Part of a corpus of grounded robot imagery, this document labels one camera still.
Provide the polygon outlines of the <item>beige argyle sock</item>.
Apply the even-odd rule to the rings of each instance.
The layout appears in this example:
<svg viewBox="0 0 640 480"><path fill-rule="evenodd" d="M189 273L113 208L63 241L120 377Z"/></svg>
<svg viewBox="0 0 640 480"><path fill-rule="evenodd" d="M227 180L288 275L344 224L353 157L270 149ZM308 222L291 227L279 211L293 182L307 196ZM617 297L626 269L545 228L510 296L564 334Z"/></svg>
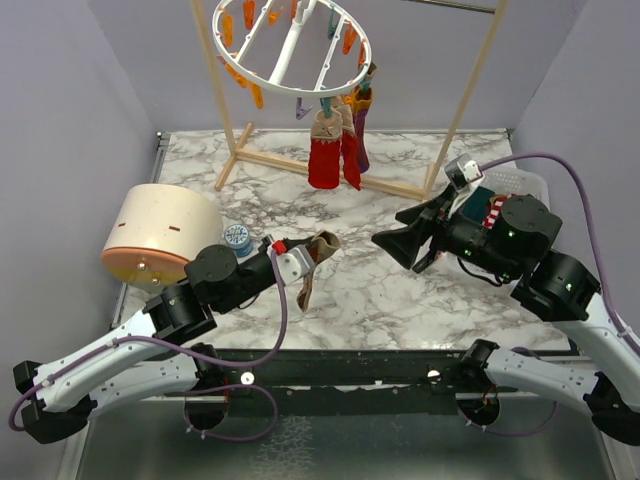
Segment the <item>beige argyle sock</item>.
<svg viewBox="0 0 640 480"><path fill-rule="evenodd" d="M319 266L341 248L341 243L334 233L323 230L307 242L306 248L314 265ZM302 312L306 312L309 308L309 302L313 292L314 274L315 269L312 269L311 272L303 278L302 288L296 297L298 308Z"/></svg>

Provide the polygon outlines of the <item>wooden hanger rack frame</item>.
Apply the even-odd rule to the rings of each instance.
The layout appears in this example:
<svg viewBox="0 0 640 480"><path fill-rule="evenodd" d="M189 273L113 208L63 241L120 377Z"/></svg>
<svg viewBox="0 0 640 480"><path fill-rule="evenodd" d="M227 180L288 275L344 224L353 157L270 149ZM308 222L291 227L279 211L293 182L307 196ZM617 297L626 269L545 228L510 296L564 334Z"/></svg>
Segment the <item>wooden hanger rack frame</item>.
<svg viewBox="0 0 640 480"><path fill-rule="evenodd" d="M243 60L262 26L276 22L283 5L278 1L266 1L257 7L252 1L244 2L246 34L240 46L234 44L234 22L228 11L229 5L229 2L221 1L211 13L207 13L202 2L190 4L229 150L229 158L215 188L221 190L224 187L237 162L247 161L304 175L312 187L320 190L334 189L345 182L357 190L370 189L417 200L427 199L432 192L508 7L505 1L494 7L459 1L441 2L443 8L484 13L492 20L438 156L428 166L423 186L417 187L372 177L367 173L364 133L366 116L374 99L371 81L377 68L371 41L353 15L335 1L292 2L289 29L276 64L270 75L262 76L246 68ZM310 88L287 86L283 80L301 33L318 7L329 12L326 33L329 45L319 73ZM307 161L247 148L246 143L253 131L251 125L246 126L240 137L234 135L222 82L223 71L229 72L242 88L251 93L257 108L264 106L264 92L288 96L295 99L296 117L302 119L307 113L303 101L319 101L320 112L311 128L311 150Z"/></svg>

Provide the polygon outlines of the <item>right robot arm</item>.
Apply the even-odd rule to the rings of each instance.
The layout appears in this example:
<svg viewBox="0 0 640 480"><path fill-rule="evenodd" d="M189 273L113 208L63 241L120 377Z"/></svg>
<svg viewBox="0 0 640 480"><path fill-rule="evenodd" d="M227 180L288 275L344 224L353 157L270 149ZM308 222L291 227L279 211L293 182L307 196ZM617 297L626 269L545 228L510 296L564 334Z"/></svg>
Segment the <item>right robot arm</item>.
<svg viewBox="0 0 640 480"><path fill-rule="evenodd" d="M511 297L575 342L592 370L562 367L477 340L457 373L469 390L501 387L531 392L590 417L597 429L631 446L639 443L639 355L631 331L619 331L606 310L599 281L577 259L552 245L561 219L531 195L501 206L492 227L454 210L455 191L397 213L399 229L372 242L403 268L424 271L446 252L514 285Z"/></svg>

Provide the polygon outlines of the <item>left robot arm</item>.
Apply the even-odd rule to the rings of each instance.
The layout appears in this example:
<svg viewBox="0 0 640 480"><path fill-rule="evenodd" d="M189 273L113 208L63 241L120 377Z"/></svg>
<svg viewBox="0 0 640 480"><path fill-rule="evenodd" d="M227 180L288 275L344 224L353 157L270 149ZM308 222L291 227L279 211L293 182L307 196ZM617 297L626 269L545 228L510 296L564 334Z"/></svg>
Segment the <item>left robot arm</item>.
<svg viewBox="0 0 640 480"><path fill-rule="evenodd" d="M66 439L116 406L177 394L228 395L228 371L250 371L271 360L284 342L244 362L218 357L197 337L213 330L215 317L240 308L271 288L309 276L321 261L325 235L279 241L266 237L244 262L222 244L210 245L187 263L183 279L163 288L119 327L82 349L49 363L23 361L13 368L20 399L8 426L40 444Z"/></svg>

